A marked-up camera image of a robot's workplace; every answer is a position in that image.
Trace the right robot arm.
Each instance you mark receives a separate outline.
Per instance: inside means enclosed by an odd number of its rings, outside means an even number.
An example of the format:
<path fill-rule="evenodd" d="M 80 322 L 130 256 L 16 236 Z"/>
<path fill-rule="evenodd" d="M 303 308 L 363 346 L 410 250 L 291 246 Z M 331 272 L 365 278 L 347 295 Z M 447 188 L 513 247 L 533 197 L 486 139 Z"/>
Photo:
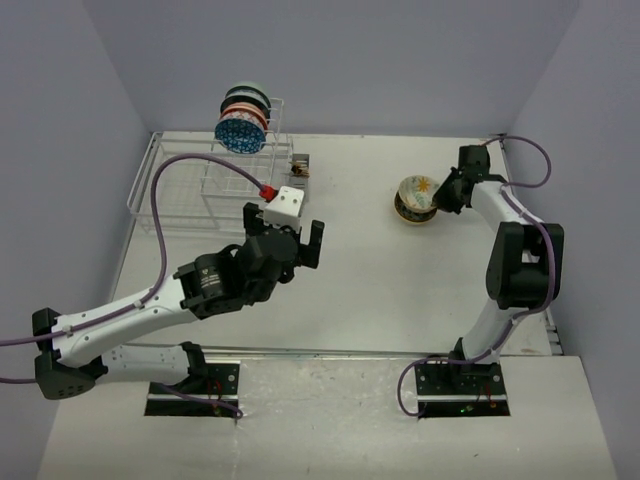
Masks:
<path fill-rule="evenodd" d="M 488 148 L 459 149 L 434 195 L 438 210 L 477 212 L 495 234 L 486 274 L 487 303 L 471 330 L 449 353 L 446 380 L 467 393 L 482 379 L 479 365 L 499 362 L 504 343 L 526 317 L 545 311 L 559 294 L 564 229 L 532 214 L 512 194 L 512 184 L 491 172 Z"/>

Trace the yellow teal patterned bowl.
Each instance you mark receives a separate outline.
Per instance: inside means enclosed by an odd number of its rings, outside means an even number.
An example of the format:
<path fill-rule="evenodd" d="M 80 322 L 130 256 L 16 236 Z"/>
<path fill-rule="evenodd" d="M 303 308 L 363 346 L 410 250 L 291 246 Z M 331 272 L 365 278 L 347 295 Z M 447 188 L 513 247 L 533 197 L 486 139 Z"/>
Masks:
<path fill-rule="evenodd" d="M 399 218 L 409 225 L 425 225 L 430 222 L 437 214 L 436 210 L 430 210 L 428 212 L 416 213 L 411 211 L 397 211 L 396 214 Z"/>

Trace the salmon pink patterned bowl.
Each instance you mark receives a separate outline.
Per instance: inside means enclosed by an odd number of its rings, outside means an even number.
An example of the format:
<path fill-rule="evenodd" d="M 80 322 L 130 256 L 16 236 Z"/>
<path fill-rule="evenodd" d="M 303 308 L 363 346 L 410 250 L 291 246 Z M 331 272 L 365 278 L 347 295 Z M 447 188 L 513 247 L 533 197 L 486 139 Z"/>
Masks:
<path fill-rule="evenodd" d="M 269 119 L 267 118 L 265 113 L 260 108 L 256 107 L 255 105 L 249 102 L 235 102 L 230 104 L 229 106 L 227 106 L 225 109 L 222 110 L 220 117 L 223 117 L 224 115 L 232 112 L 251 113 L 261 121 L 261 123 L 265 128 L 267 128 L 269 125 Z"/>

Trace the yellow star patterned bowl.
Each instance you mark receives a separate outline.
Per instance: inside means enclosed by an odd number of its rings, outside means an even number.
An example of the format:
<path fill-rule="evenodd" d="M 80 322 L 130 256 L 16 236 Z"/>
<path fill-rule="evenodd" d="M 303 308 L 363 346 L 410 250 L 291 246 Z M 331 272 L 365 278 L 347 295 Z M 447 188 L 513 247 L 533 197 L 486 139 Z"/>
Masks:
<path fill-rule="evenodd" d="M 401 203 L 415 213 L 426 213 L 436 208 L 434 197 L 441 184 L 425 175 L 412 175 L 404 178 L 397 193 Z"/>

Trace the pink leaf patterned bowl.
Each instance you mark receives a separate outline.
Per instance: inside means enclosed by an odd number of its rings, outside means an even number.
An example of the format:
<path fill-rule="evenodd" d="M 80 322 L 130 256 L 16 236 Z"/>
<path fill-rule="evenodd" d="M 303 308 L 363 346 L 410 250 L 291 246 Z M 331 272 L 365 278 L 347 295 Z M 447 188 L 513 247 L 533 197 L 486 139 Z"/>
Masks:
<path fill-rule="evenodd" d="M 399 195 L 396 195 L 394 197 L 394 209 L 395 211 L 411 211 L 411 212 L 416 212 L 411 210 L 401 199 L 401 197 Z"/>

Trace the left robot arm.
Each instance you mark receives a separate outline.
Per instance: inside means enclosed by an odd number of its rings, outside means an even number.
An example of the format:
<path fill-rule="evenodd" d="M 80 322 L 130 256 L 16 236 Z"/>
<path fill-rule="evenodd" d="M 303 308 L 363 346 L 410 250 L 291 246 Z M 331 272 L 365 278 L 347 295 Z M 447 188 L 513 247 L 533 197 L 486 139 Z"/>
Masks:
<path fill-rule="evenodd" d="M 211 372 L 200 345 L 135 346 L 133 340 L 266 302 L 278 284 L 293 280 L 296 268 L 319 264 L 323 222 L 312 222 L 309 242 L 303 244 L 299 229 L 269 222 L 267 211 L 256 204 L 246 204 L 243 216 L 243 244 L 197 257 L 148 292 L 77 314 L 50 308 L 35 312 L 34 375 L 43 396 L 63 400 L 115 382 L 201 390 Z"/>

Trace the dark teal white bowl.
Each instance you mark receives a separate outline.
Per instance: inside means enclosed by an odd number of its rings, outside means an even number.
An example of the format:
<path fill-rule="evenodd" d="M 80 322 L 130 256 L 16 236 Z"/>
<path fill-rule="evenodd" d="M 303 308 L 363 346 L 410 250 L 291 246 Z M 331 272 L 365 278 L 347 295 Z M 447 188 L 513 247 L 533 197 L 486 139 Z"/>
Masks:
<path fill-rule="evenodd" d="M 222 146 L 235 154 L 258 153 L 266 141 L 265 132 L 260 125 L 239 118 L 221 120 L 214 133 Z"/>

